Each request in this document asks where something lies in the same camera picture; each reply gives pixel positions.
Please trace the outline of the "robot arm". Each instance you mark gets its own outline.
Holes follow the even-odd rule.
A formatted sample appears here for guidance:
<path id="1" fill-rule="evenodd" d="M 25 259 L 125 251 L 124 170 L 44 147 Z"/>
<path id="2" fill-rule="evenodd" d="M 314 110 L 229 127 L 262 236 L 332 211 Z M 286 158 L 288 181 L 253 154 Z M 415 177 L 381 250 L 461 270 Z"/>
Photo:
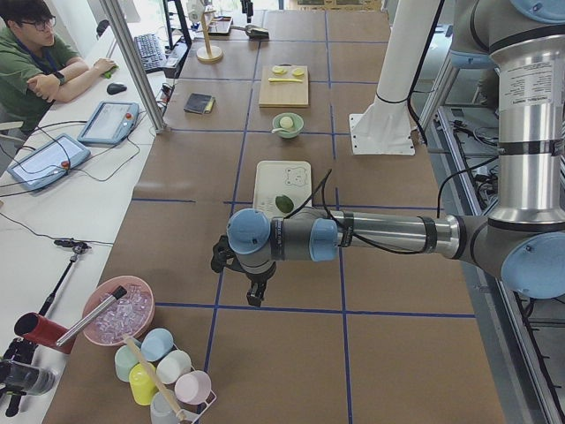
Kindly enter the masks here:
<path id="1" fill-rule="evenodd" d="M 341 247 L 441 254 L 468 262 L 534 299 L 564 293 L 564 4 L 459 1 L 457 63 L 488 55 L 499 68 L 498 202 L 486 216 L 391 216 L 302 206 L 269 218 L 247 208 L 215 245 L 216 269 L 250 279 L 259 305 L 280 261 L 330 261 Z"/>

